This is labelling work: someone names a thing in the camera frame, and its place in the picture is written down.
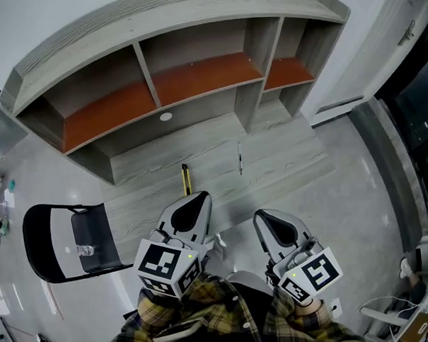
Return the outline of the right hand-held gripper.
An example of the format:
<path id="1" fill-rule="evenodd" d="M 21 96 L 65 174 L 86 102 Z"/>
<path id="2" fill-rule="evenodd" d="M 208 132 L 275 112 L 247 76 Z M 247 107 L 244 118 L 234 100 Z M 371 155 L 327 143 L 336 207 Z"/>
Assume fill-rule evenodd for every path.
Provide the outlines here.
<path id="1" fill-rule="evenodd" d="M 278 210 L 257 210 L 253 224 L 270 257 L 266 275 L 298 303 L 307 303 L 343 276 L 330 248 L 324 248 L 302 220 Z"/>

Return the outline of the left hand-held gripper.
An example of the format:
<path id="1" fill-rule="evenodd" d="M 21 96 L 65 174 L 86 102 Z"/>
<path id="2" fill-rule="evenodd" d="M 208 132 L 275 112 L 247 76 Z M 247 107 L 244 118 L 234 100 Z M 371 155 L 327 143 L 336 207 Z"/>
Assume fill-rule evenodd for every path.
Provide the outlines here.
<path id="1" fill-rule="evenodd" d="M 211 213 L 207 191 L 184 196 L 164 209 L 134 260 L 143 287 L 166 297 L 185 294 L 203 271 Z"/>

